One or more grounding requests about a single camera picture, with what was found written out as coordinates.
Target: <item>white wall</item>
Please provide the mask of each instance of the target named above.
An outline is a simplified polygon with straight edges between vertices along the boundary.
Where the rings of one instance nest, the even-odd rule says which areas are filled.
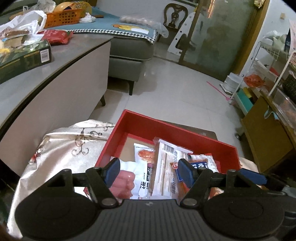
[[[137,13],[163,23],[163,10],[169,3],[177,3],[186,6],[188,13],[191,13],[194,10],[194,7],[192,6],[171,0],[98,0],[97,7],[104,12],[116,16]],[[168,11],[168,21],[171,19],[170,15],[172,12],[172,9],[171,11]],[[179,21],[180,19],[182,20],[183,17],[183,13],[180,14]]]
[[[286,14],[286,18],[284,20],[280,19],[281,13]],[[246,72],[248,71],[248,69],[251,65],[251,62],[252,62],[251,58],[253,57],[255,48],[256,48],[258,42],[265,36],[265,34],[267,32],[272,31],[272,30],[276,30],[279,33],[288,34],[289,28],[290,28],[289,19],[296,21],[296,13],[287,4],[285,4],[282,0],[270,0],[262,28],[260,30],[260,33],[259,33],[258,38],[256,40],[256,43],[251,51],[251,54],[245,64],[244,68],[241,71],[241,75],[246,74]],[[258,53],[257,58],[263,64],[271,64],[271,62],[272,62],[272,58],[270,57],[270,55],[263,49],[260,49],[260,52]]]

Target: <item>blue blanket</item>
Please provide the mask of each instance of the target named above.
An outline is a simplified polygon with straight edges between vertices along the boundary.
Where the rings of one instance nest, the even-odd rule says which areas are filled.
[[[155,29],[129,23],[121,23],[119,17],[101,11],[93,7],[92,15],[104,15],[104,18],[97,18],[92,23],[78,23],[71,25],[57,26],[52,29],[63,29],[73,31],[74,33],[98,33],[98,34],[115,34],[127,37],[146,39],[151,44],[156,40],[157,32]]]

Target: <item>wooden chair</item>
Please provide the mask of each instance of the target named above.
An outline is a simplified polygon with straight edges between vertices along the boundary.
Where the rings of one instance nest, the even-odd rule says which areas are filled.
[[[169,8],[173,8],[174,12],[171,15],[171,22],[169,24],[167,24],[167,11]],[[176,21],[179,19],[179,13],[184,11],[185,12],[185,16],[182,19],[182,21],[179,23],[179,26],[176,27]],[[188,16],[188,9],[182,5],[176,4],[176,3],[169,3],[168,5],[166,5],[164,11],[163,11],[163,15],[164,15],[164,22],[163,25],[167,28],[167,30],[170,32],[174,32],[177,33],[178,30],[181,28],[182,24],[184,23],[184,21],[186,20],[187,16]]]

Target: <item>orange plastic basket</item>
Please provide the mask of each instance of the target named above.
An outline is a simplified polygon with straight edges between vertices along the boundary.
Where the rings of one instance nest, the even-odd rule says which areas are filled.
[[[60,12],[48,13],[44,28],[79,23],[81,12],[82,9],[69,9]]]

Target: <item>caster wheel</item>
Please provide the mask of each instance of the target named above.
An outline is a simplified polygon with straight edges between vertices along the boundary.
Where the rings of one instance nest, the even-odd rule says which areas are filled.
[[[235,133],[235,137],[238,139],[238,140],[241,140],[242,137],[238,134],[238,133]]]

